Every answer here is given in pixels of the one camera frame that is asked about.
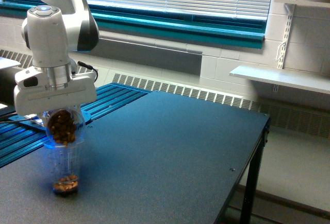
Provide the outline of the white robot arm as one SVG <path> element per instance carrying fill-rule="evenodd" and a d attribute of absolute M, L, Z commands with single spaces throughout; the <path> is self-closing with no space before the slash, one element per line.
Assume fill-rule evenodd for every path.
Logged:
<path fill-rule="evenodd" d="M 76 74 L 72 51 L 91 51 L 99 31 L 87 0 L 42 0 L 30 8 L 22 37 L 32 51 L 32 66 L 15 75 L 18 115 L 80 106 L 96 99 L 94 79 Z"/>

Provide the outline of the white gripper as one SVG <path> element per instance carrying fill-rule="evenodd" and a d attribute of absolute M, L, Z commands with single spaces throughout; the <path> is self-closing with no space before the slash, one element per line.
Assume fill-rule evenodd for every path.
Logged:
<path fill-rule="evenodd" d="M 46 73 L 29 67 L 15 74 L 14 106 L 18 115 L 42 114 L 96 100 L 94 79 L 78 74 L 61 86 L 53 88 Z"/>

